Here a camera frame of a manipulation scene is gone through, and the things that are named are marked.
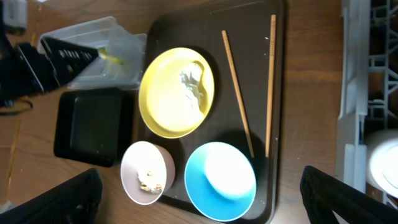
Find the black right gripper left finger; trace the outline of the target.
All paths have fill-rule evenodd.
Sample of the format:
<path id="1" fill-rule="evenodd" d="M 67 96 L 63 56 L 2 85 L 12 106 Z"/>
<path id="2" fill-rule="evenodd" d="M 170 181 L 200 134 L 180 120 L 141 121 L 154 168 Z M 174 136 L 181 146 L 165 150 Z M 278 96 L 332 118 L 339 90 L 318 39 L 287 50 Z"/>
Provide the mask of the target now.
<path id="1" fill-rule="evenodd" d="M 88 169 L 1 214 L 1 223 L 94 223 L 103 193 L 96 169 Z"/>

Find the white cup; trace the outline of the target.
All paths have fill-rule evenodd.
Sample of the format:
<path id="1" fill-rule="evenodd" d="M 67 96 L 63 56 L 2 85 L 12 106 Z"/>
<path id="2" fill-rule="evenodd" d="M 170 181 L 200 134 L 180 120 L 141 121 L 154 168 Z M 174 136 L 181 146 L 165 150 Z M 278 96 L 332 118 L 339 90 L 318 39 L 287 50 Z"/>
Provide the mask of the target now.
<path id="1" fill-rule="evenodd" d="M 386 129 L 365 138 L 367 182 L 397 198 L 397 130 Z"/>

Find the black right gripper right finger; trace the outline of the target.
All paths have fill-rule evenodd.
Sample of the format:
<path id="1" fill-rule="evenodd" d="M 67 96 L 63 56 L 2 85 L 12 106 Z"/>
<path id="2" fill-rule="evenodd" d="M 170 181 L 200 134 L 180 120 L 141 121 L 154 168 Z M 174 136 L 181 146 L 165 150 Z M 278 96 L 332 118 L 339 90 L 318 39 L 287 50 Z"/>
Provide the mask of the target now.
<path id="1" fill-rule="evenodd" d="M 303 205 L 311 223 L 397 223 L 397 210 L 338 179 L 306 166 L 300 181 Z"/>

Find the green snack wrapper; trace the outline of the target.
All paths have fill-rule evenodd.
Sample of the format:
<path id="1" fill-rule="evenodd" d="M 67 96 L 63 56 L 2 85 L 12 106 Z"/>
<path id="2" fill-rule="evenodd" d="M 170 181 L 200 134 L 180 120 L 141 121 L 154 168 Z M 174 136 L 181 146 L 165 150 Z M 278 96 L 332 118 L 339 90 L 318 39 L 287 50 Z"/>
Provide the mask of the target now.
<path id="1" fill-rule="evenodd" d="M 103 60 L 107 60 L 110 63 L 118 64 L 118 65 L 124 64 L 124 62 L 120 58 L 112 56 L 111 54 L 107 53 L 107 51 L 104 47 L 98 49 L 98 55 L 100 58 L 102 58 Z"/>

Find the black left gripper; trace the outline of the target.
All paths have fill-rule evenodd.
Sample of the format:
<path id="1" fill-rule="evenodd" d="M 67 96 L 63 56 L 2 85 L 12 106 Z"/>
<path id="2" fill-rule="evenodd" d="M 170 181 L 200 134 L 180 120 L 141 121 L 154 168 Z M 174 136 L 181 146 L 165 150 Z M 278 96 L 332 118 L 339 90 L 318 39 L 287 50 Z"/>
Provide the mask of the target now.
<path id="1" fill-rule="evenodd" d="M 2 107 L 20 97 L 41 95 L 66 85 L 99 57 L 95 48 L 53 37 L 43 37 L 40 43 L 47 57 L 28 42 L 12 46 L 1 32 Z"/>

